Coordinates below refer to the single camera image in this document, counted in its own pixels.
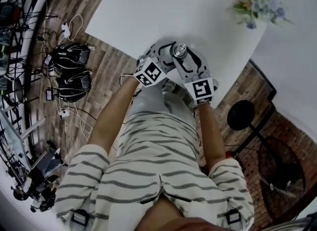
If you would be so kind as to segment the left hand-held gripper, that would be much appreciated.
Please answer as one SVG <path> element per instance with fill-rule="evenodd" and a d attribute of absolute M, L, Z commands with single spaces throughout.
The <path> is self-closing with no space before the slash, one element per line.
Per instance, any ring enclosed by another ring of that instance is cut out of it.
<path fill-rule="evenodd" d="M 173 40 L 159 40 L 138 59 L 133 77 L 144 87 L 158 84 L 167 78 L 167 74 L 176 68 L 170 48 L 176 43 Z"/>

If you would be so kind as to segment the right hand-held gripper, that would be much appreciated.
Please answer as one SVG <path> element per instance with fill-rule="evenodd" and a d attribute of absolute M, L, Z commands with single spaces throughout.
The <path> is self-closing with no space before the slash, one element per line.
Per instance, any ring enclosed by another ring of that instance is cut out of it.
<path fill-rule="evenodd" d="M 214 83 L 207 59 L 198 50 L 187 47 L 185 58 L 173 57 L 172 60 L 182 79 L 192 78 L 184 83 L 184 87 L 194 104 L 210 104 L 214 96 Z"/>

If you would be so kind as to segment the small metal jar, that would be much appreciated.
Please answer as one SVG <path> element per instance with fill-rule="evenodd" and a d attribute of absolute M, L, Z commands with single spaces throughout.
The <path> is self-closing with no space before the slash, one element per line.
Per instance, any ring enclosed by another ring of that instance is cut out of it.
<path fill-rule="evenodd" d="M 174 58 L 184 59 L 187 56 L 187 46 L 184 43 L 175 42 L 170 48 L 170 54 Z"/>

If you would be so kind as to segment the round silver metal knob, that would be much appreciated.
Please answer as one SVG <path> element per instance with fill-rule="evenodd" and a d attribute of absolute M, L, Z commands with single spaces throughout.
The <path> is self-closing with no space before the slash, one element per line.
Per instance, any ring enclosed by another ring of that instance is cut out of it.
<path fill-rule="evenodd" d="M 172 55 L 176 58 L 183 58 L 187 55 L 187 46 L 184 43 L 176 44 L 172 48 Z"/>

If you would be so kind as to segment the person's right forearm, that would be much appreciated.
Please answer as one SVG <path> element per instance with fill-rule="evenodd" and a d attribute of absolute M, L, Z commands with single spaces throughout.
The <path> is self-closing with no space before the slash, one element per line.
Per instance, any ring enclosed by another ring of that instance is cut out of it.
<path fill-rule="evenodd" d="M 209 171 L 226 159 L 225 146 L 213 110 L 209 103 L 198 106 L 202 132 L 203 151 Z"/>

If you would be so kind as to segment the person's left forearm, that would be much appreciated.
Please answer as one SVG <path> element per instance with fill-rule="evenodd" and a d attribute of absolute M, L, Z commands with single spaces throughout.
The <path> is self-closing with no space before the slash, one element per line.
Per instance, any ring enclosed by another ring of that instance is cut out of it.
<path fill-rule="evenodd" d="M 107 153 L 110 152 L 138 85 L 138 80 L 128 77 L 112 95 L 95 123 L 88 144 L 98 145 Z"/>

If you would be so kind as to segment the person's light shoe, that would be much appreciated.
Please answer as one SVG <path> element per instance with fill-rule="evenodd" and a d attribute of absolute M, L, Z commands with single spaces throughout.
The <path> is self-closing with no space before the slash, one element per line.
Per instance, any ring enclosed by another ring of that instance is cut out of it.
<path fill-rule="evenodd" d="M 169 92 L 174 94 L 180 94 L 182 92 L 183 88 L 176 84 L 175 82 L 168 80 L 162 87 L 163 92 Z"/>

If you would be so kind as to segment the white table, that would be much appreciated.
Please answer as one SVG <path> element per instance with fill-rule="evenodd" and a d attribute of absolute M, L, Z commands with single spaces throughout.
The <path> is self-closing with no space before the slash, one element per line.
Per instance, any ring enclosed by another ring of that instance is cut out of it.
<path fill-rule="evenodd" d="M 239 24 L 235 0 L 102 0 L 87 34 L 138 58 L 162 38 L 197 49 L 208 61 L 219 87 L 217 107 L 260 42 L 267 24 L 254 30 Z"/>

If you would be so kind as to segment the person's grey trousers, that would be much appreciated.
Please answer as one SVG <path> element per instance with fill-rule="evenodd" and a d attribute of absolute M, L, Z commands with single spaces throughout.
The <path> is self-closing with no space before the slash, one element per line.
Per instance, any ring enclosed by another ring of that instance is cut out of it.
<path fill-rule="evenodd" d="M 163 80 L 154 86 L 143 87 L 141 92 L 135 97 L 128 116 L 139 112 L 168 113 L 196 128 L 193 113 L 181 97 L 175 93 L 163 90 L 165 82 Z"/>

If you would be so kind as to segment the black standing fan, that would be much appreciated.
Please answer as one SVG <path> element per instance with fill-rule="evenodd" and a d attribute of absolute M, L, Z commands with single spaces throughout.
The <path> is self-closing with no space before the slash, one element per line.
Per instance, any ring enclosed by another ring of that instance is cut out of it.
<path fill-rule="evenodd" d="M 227 123 L 237 131 L 250 128 L 260 140 L 257 153 L 262 196 L 269 216 L 277 222 L 305 195 L 306 178 L 295 152 L 277 138 L 264 138 L 252 125 L 254 117 L 254 104 L 241 100 L 229 110 Z"/>

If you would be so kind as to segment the pale flower bouquet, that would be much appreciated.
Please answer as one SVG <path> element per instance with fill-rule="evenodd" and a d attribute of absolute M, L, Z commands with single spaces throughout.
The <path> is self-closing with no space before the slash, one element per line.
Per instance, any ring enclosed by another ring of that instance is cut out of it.
<path fill-rule="evenodd" d="M 255 30 L 258 23 L 281 25 L 294 24 L 287 18 L 286 8 L 278 0 L 234 0 L 228 8 L 236 23 L 249 30 Z"/>

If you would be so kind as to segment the person's striped white shirt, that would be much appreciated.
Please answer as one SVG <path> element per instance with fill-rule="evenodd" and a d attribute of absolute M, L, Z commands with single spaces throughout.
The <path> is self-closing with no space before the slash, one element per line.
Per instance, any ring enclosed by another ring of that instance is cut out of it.
<path fill-rule="evenodd" d="M 54 210 L 67 231 L 134 231 L 165 196 L 185 217 L 247 231 L 253 201 L 236 160 L 201 172 L 195 128 L 168 113 L 130 116 L 118 157 L 98 145 L 83 146 L 56 192 Z"/>

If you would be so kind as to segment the person's bare chest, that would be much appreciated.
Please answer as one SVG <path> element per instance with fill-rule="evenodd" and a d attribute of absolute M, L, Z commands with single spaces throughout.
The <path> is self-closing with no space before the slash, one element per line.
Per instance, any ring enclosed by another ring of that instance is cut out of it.
<path fill-rule="evenodd" d="M 134 231 L 217 231 L 218 227 L 201 218 L 187 218 L 166 197 L 146 212 Z"/>

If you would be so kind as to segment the black round stool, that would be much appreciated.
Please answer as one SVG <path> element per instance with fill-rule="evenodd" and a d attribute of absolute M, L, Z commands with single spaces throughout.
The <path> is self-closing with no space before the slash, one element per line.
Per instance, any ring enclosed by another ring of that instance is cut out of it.
<path fill-rule="evenodd" d="M 24 85 L 19 78 L 16 78 L 13 82 L 13 93 L 15 94 L 15 99 L 14 101 L 11 101 L 10 106 L 12 107 L 18 106 L 19 104 L 27 104 L 39 99 L 39 97 L 28 99 L 24 96 Z"/>

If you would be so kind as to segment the white frame glass desk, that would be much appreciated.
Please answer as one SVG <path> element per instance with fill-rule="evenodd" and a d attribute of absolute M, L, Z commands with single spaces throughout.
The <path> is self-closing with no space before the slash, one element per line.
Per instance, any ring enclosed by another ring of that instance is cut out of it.
<path fill-rule="evenodd" d="M 12 148 L 14 154 L 18 157 L 18 160 L 22 163 L 22 165 L 25 166 L 27 170 L 31 170 L 32 165 L 29 163 L 27 159 L 24 141 L 37 127 L 42 125 L 45 122 L 45 120 L 46 117 L 44 116 L 34 125 L 26 129 L 25 132 L 20 134 L 9 121 L 4 110 L 0 110 L 0 121 L 3 122 L 5 136 L 9 137 L 9 146 Z"/>

